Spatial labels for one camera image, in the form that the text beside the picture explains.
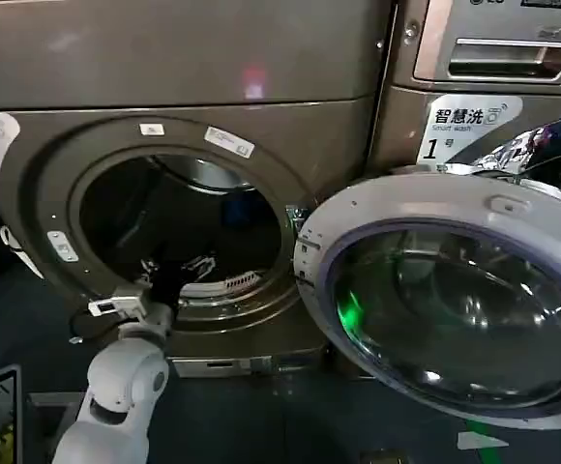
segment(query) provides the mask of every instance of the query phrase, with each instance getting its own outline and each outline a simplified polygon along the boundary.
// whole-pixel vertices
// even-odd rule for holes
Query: black cable
[[[82,334],[76,328],[76,320],[80,317],[93,317],[93,316],[89,312],[87,312],[87,307],[85,307],[84,309],[80,309],[79,311],[75,312],[72,316],[70,316],[70,320],[68,321],[68,326],[70,329],[71,339],[81,340],[82,342],[97,341],[103,338],[104,336],[110,334],[118,327],[123,326],[124,324],[136,322],[136,319],[132,319],[132,318],[120,319],[119,321],[113,322],[112,324],[108,325],[107,327],[105,327],[104,329],[102,329],[97,333]]]

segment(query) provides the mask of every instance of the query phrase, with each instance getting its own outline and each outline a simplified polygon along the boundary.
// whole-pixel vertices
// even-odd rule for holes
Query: control panel
[[[561,0],[431,0],[414,77],[561,84]]]

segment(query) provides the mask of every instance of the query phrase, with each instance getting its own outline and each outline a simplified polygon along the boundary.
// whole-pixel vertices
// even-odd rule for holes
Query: drum opening
[[[119,163],[85,192],[80,224],[115,274],[145,283],[162,261],[197,264],[182,298],[251,289],[275,264],[281,227],[263,195],[235,172],[188,155]]]

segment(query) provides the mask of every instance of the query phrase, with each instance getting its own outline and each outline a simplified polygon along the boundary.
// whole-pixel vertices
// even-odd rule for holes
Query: robotic arm
[[[133,319],[119,328],[118,340],[104,348],[87,372],[89,388],[76,422],[66,431],[53,464],[144,464],[147,429],[168,380],[163,346],[175,317],[179,292],[209,272],[206,259],[186,265],[164,263],[152,288],[121,288],[89,304],[95,316],[118,313]]]
[[[111,300],[122,308],[141,302],[138,297]],[[92,360],[87,372],[89,388],[76,422],[57,447],[53,464],[147,461],[147,429],[168,380],[162,345],[172,311],[164,304],[138,309],[146,313],[143,320],[122,326],[119,339]]]

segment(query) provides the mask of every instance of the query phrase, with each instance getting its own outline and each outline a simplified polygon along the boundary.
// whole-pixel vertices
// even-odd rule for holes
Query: small screw
[[[409,45],[412,42],[414,42],[418,37],[419,31],[420,31],[420,24],[418,24],[417,21],[408,22],[407,25],[405,26],[405,30],[403,31],[403,35],[405,36],[403,41],[405,42],[405,44]]]

